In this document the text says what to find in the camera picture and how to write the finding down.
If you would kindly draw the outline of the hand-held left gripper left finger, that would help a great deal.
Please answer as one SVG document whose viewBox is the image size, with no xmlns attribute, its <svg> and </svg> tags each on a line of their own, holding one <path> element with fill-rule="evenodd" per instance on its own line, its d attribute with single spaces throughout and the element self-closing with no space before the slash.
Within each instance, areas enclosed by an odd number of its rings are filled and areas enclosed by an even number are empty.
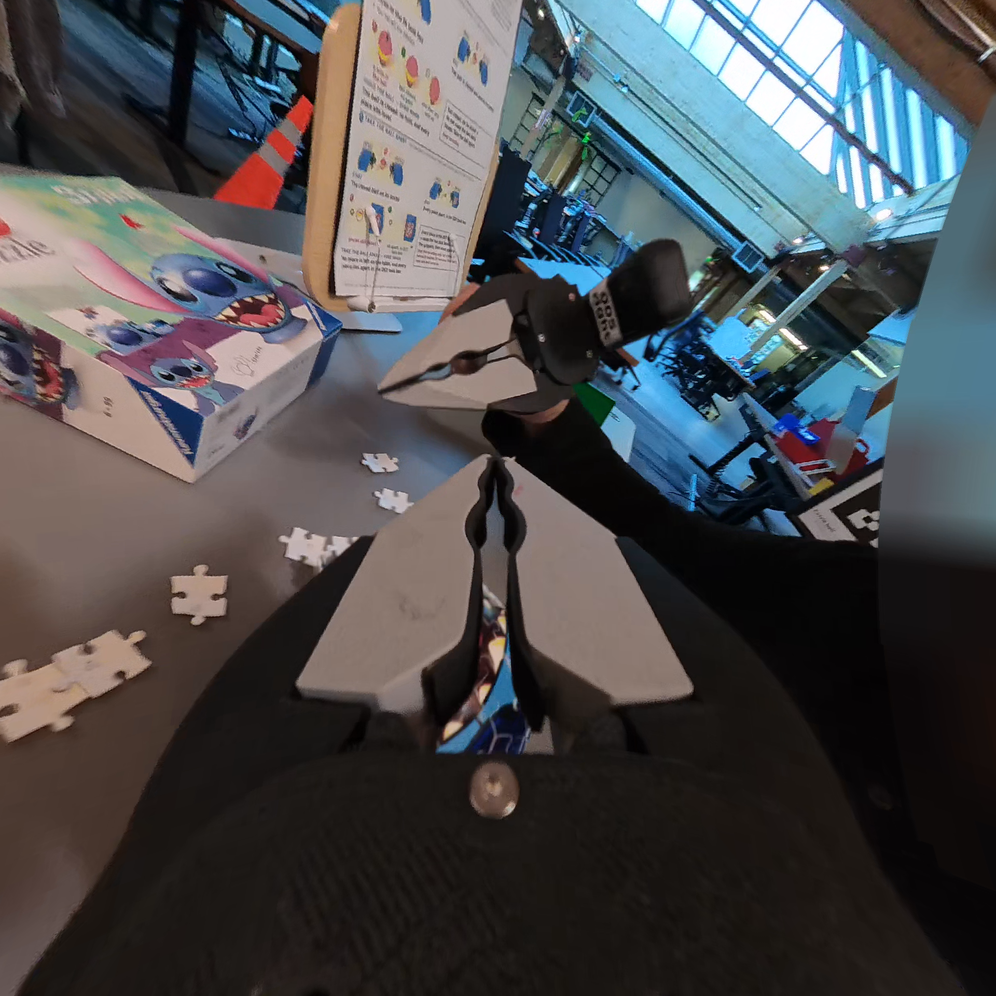
<svg viewBox="0 0 996 996">
<path fill-rule="evenodd" d="M 442 728 L 478 674 L 494 458 L 479 456 L 370 542 L 297 679 L 304 698 Z"/>
</svg>

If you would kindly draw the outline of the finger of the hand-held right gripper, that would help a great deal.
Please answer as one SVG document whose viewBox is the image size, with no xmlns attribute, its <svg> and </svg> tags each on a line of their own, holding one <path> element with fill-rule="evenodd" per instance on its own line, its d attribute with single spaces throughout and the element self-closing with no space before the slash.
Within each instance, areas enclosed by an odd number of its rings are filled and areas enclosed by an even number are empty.
<svg viewBox="0 0 996 996">
<path fill-rule="evenodd" d="M 533 395 L 534 372 L 505 344 L 484 352 L 416 355 L 400 359 L 379 384 L 389 402 L 411 407 L 481 411 Z"/>
<path fill-rule="evenodd" d="M 463 315 L 453 315 L 438 324 L 407 354 L 411 351 L 416 351 L 416 355 L 484 352 L 500 344 L 505 344 L 511 353 L 510 349 L 515 343 L 512 325 L 512 313 L 507 303 L 500 300 Z"/>
</svg>

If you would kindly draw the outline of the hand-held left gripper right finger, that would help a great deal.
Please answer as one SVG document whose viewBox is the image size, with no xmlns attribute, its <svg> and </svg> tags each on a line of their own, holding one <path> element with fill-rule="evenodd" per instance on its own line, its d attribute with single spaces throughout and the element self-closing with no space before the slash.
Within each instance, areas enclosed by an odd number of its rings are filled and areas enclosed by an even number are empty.
<svg viewBox="0 0 996 996">
<path fill-rule="evenodd" d="M 514 460 L 496 461 L 518 704 L 584 730 L 617 708 L 689 699 L 694 686 L 614 533 Z"/>
</svg>

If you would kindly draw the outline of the blue puzzle ball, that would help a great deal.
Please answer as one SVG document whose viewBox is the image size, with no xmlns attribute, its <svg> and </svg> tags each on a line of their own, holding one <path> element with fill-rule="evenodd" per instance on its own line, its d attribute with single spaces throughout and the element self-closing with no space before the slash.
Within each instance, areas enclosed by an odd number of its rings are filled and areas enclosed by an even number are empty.
<svg viewBox="0 0 996 996">
<path fill-rule="evenodd" d="M 531 737 L 512 676 L 504 603 L 483 587 L 477 677 L 464 703 L 443 725 L 437 754 L 522 755 Z"/>
</svg>

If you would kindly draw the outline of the person's right forearm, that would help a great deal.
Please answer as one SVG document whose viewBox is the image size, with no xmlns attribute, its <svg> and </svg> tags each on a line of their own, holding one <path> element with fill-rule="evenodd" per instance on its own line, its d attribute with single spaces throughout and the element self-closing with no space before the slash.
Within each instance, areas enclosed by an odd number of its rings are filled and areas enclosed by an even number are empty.
<svg viewBox="0 0 996 996">
<path fill-rule="evenodd" d="M 578 400 L 544 424 L 501 410 L 485 438 L 617 537 L 636 542 L 718 616 L 743 632 L 773 614 L 835 641 L 879 641 L 878 553 L 736 528 L 669 501 L 624 461 Z"/>
</svg>

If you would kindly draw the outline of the joined white puzzle pieces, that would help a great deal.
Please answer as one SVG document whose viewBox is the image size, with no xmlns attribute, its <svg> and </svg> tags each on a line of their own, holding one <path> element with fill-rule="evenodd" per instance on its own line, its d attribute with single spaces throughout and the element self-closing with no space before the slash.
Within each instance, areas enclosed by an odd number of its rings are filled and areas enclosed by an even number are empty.
<svg viewBox="0 0 996 996">
<path fill-rule="evenodd" d="M 81 704 L 114 691 L 151 666 L 142 653 L 142 630 L 108 631 L 92 641 L 53 654 L 44 666 L 25 659 L 2 666 L 1 737 L 14 743 L 33 733 L 72 726 Z"/>
</svg>

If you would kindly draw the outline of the printed puzzle box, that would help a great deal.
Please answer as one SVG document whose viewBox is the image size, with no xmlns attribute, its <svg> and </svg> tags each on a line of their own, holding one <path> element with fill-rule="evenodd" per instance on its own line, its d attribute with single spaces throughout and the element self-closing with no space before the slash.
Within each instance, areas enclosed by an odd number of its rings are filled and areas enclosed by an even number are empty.
<svg viewBox="0 0 996 996">
<path fill-rule="evenodd" d="M 1 181 L 1 392 L 194 483 L 328 367 L 342 324 L 116 177 Z"/>
</svg>

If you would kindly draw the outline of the instruction sheet on board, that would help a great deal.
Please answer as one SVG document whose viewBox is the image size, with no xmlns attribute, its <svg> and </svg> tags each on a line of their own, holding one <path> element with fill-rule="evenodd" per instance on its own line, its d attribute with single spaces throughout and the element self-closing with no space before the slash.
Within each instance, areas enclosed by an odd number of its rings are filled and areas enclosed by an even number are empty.
<svg viewBox="0 0 996 996">
<path fill-rule="evenodd" d="M 441 309 L 499 158 L 520 1 L 342 2 L 324 31 L 302 251 L 335 313 Z"/>
</svg>

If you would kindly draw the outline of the orange traffic cone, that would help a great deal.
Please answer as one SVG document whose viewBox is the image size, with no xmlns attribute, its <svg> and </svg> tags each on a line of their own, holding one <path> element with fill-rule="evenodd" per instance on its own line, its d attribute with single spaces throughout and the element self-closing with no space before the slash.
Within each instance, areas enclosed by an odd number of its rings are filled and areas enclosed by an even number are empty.
<svg viewBox="0 0 996 996">
<path fill-rule="evenodd" d="M 282 118 L 255 152 L 213 194 L 213 201 L 241 207 L 273 209 L 287 173 L 304 144 L 313 114 L 313 102 L 305 95 L 300 96 L 287 116 Z"/>
</svg>

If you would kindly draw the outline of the black white marker board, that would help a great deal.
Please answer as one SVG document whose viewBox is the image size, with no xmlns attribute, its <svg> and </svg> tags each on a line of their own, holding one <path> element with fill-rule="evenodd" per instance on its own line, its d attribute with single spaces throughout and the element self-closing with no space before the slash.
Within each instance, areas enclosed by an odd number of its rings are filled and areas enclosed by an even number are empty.
<svg viewBox="0 0 996 996">
<path fill-rule="evenodd" d="M 804 537 L 878 547 L 880 487 L 884 459 L 817 492 L 787 519 Z"/>
</svg>

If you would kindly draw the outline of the dark table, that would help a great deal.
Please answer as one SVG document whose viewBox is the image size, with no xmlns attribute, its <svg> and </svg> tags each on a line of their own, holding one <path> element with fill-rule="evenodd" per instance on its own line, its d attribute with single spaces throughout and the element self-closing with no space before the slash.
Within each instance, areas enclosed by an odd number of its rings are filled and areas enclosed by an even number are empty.
<svg viewBox="0 0 996 996">
<path fill-rule="evenodd" d="M 297 88 L 314 102 L 322 38 L 331 14 L 307 1 L 216 1 L 211 3 L 286 49 L 300 68 Z M 186 151 L 198 38 L 205 2 L 183 1 L 179 8 L 165 113 L 168 141 Z"/>
</svg>

